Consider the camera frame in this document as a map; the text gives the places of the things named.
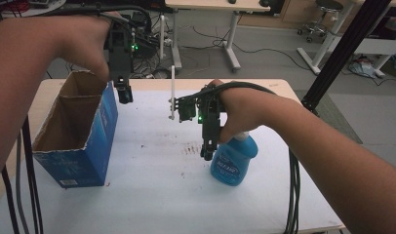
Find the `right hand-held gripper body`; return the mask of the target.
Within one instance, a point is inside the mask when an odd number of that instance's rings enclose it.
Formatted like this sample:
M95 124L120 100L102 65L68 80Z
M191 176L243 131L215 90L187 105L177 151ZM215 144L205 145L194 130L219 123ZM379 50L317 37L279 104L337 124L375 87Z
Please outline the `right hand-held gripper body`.
M218 98L220 88L215 85L207 85L198 93L175 97L175 89L172 89L170 98L171 118L178 113L178 120L191 121L197 118L202 126L202 139L204 145L217 145L220 133L220 113L222 105Z

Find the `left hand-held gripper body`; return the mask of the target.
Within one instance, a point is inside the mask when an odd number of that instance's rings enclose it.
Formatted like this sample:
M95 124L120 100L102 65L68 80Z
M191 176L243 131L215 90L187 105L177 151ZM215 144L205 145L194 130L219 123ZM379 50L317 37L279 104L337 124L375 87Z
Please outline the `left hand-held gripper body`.
M115 87L128 87L129 78L135 70L134 60L147 59L136 58L134 55L133 42L136 26L131 22L132 14L115 17L112 20L105 43L105 48L108 50L110 78Z

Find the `blue spray bottle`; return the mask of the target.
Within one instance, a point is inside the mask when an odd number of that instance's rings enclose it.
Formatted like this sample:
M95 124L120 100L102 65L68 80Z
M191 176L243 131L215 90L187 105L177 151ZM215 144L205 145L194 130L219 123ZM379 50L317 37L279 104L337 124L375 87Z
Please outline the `blue spray bottle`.
M221 183L237 186L244 180L250 161L257 153L257 144L250 134L240 133L218 147L211 164L211 175Z

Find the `person's left hand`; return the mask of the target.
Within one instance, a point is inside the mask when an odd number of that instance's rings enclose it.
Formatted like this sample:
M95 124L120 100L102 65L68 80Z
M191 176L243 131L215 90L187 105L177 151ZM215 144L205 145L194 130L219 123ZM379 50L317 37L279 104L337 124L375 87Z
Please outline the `person's left hand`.
M87 68L100 80L108 82L109 68L103 54L103 44L117 12L106 12L103 16L58 17L58 29L65 33L56 36L59 47L56 55L70 63Z

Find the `person's right hand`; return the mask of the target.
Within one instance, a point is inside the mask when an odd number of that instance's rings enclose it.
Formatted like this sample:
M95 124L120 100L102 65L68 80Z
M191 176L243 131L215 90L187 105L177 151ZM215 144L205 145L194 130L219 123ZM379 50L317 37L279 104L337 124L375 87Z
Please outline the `person's right hand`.
M275 129L284 107L292 100L251 88L230 88L219 94L227 120L219 141L227 143L234 136L266 126Z

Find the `black electronics box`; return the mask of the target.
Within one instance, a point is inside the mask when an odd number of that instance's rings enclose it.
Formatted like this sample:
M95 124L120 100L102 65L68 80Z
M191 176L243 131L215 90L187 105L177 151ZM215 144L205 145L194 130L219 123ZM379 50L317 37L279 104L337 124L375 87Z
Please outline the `black electronics box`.
M159 50L159 39L152 32L151 18L143 12L133 12L131 22L136 26L134 55L137 59L150 59Z

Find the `white rod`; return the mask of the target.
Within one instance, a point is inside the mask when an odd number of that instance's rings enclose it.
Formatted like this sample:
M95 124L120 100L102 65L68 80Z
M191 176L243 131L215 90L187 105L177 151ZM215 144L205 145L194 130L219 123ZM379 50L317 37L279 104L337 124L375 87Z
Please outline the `white rod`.
M171 120L175 119L175 79L176 79L176 68L174 65L171 66L171 115L169 116Z

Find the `white table cloth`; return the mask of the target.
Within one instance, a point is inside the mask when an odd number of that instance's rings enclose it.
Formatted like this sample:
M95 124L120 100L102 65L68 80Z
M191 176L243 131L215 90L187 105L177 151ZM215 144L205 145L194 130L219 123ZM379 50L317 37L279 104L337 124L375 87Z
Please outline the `white table cloth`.
M200 156L201 127L171 119L167 91L136 91L118 107L103 186L61 188L35 168L45 234L270 234L286 226L289 153L272 130L251 133L258 154L228 186Z

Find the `blue cardboard box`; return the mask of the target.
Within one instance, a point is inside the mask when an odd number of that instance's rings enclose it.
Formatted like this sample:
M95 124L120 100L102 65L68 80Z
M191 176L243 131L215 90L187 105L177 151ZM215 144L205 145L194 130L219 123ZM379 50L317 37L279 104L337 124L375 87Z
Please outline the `blue cardboard box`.
M117 119L112 84L73 71L32 144L33 156L62 188L102 186Z

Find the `round white table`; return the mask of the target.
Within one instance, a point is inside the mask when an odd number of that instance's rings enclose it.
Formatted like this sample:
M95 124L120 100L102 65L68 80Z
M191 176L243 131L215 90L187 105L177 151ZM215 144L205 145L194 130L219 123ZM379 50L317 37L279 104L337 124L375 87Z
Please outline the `round white table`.
M66 0L2 0L0 15L5 18L39 16L60 9Z

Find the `black office stool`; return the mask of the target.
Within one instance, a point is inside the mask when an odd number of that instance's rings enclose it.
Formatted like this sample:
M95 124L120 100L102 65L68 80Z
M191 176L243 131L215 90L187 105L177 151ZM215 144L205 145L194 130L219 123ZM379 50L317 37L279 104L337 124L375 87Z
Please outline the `black office stool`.
M327 35L328 28L323 24L327 14L334 14L337 17L338 14L343 10L343 5L337 0L315 0L315 5L321 12L320 17L315 21L305 23L297 30L298 35L302 35L304 32L307 33L305 38L307 43L312 42L314 34L317 34L322 38Z

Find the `black metal stand beam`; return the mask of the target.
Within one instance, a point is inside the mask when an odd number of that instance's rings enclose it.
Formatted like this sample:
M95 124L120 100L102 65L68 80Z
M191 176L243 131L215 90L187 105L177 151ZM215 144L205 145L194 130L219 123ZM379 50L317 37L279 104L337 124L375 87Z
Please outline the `black metal stand beam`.
M325 92L341 72L347 59L359 47L371 28L388 9L392 0L364 0L358 13L341 36L335 50L318 73L312 86L301 100L302 105L310 112L315 112Z

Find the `light blue bag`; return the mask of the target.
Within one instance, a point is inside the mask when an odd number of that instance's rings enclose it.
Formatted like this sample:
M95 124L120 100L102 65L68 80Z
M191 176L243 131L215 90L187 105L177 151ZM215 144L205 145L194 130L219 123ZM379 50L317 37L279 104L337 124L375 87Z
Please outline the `light blue bag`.
M359 76L376 78L376 72L373 66L368 62L353 61L348 65L348 70Z

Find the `white desk with angled legs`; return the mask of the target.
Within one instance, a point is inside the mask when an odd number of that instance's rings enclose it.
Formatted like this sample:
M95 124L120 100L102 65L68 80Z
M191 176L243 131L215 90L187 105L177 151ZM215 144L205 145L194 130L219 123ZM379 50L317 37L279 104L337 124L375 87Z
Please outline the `white desk with angled legs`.
M343 9L336 13L337 18L335 19L335 23L328 31L327 36L325 37L324 42L322 43L320 49L316 53L314 58L311 58L304 48L297 48L297 52L309 66L310 70L318 75L321 72L319 68L319 63L323 59L324 55L329 52L333 52L336 49L337 44L341 40L340 31L342 25L350 15L350 12L356 7L361 6L365 3L365 0L346 0L346 3L343 6ZM365 37L358 48L355 51L355 54L372 54L372 55L380 55L380 58L374 63L374 69L376 76L383 76L383 73L380 71L382 66L388 61L389 57L396 53L396 40L387 40L387 39L372 39Z

